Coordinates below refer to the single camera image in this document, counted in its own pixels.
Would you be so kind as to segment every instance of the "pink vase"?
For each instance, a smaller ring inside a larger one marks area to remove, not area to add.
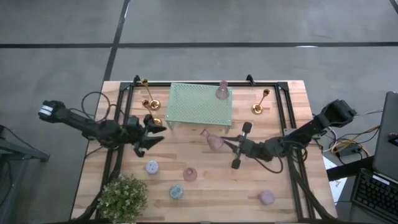
[[[219,98],[220,100],[225,100],[229,97],[229,91],[228,91],[228,83],[226,81],[221,81],[220,86],[216,90],[216,97]]]
[[[224,139],[214,134],[210,134],[206,129],[204,129],[200,135],[206,137],[207,144],[209,144],[211,150],[219,150],[224,144]]]

